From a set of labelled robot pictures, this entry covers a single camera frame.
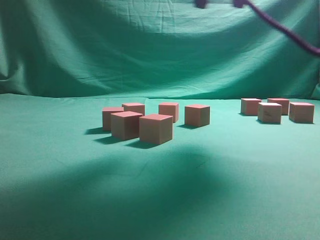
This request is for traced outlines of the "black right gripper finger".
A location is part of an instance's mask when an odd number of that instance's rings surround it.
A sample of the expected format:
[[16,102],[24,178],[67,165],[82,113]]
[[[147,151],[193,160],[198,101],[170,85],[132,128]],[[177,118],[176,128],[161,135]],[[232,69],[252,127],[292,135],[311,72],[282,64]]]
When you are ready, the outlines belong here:
[[194,5],[196,8],[205,9],[207,7],[208,0],[194,0]]

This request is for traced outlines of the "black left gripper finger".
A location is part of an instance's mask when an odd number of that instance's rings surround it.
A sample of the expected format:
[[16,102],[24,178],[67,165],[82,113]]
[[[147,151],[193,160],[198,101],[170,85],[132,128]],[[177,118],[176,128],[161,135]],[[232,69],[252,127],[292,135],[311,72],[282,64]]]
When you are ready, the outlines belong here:
[[232,4],[234,7],[243,7],[248,4],[247,0],[232,0]]

